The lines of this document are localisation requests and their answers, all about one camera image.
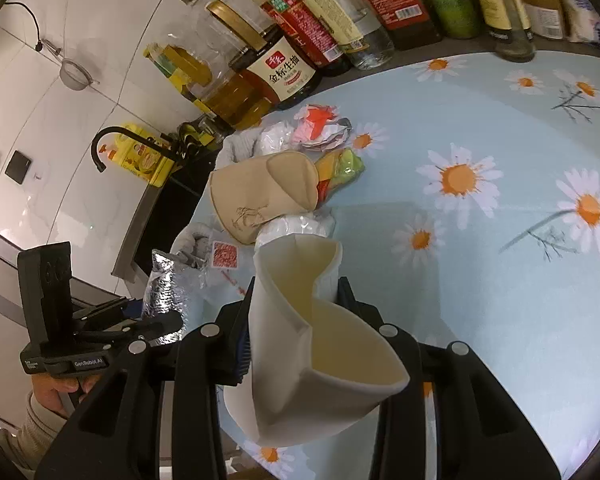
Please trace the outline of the left hand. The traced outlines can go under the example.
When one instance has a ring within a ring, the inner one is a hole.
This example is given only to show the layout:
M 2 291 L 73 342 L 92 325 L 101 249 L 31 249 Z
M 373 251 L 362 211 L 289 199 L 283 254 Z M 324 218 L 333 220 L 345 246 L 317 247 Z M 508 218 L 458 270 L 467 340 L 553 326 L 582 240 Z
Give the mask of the left hand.
M 69 413 L 62 403 L 62 395 L 82 391 L 80 400 L 83 400 L 94 385 L 100 379 L 100 375 L 91 375 L 82 378 L 55 378 L 50 374 L 35 374 L 31 376 L 32 392 L 35 399 L 43 408 L 63 418 Z

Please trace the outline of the left forearm beige sleeve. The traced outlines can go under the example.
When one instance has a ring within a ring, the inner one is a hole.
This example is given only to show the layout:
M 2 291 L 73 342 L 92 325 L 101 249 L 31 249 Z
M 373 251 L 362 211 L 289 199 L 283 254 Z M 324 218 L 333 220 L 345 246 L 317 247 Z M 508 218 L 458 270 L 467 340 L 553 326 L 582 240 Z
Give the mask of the left forearm beige sleeve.
M 0 429 L 0 448 L 27 479 L 33 479 L 36 467 L 65 423 L 63 417 L 44 408 L 30 392 L 20 429 L 15 434 Z

